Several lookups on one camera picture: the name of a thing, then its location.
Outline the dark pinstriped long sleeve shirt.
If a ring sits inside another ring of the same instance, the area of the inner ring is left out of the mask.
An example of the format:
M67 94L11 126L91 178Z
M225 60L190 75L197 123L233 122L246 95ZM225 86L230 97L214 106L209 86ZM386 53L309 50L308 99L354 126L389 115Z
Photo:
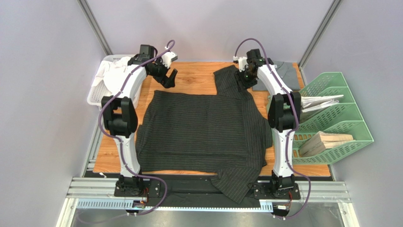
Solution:
M155 91L137 129L142 171L214 173L212 185L241 203L266 165L272 131L233 65L214 72L215 95Z

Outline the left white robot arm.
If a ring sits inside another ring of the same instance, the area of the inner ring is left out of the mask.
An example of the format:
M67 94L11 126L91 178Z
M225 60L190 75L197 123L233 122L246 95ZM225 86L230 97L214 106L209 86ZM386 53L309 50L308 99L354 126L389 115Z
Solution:
M147 76L152 76L164 88L175 87L177 70L167 76L177 54L172 52L175 41L170 40L165 50L156 55L155 47L141 45L140 53L128 61L134 66L115 95L104 96L98 118L104 135L112 138L117 146L120 159L120 175L115 185L116 197L146 197L148 189L144 185L147 177L141 174L137 160L134 135L138 127L138 117L133 99Z

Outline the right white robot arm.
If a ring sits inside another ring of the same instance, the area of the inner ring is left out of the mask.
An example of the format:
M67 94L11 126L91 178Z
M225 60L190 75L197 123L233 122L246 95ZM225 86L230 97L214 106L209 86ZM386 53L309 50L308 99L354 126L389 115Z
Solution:
M233 61L238 64L235 78L239 91L260 80L271 95L267 115L275 139L275 163L268 191L274 198L288 196L295 187L292 145L301 115L301 95L288 88L271 60L262 57L258 49L248 51L246 57L235 56Z

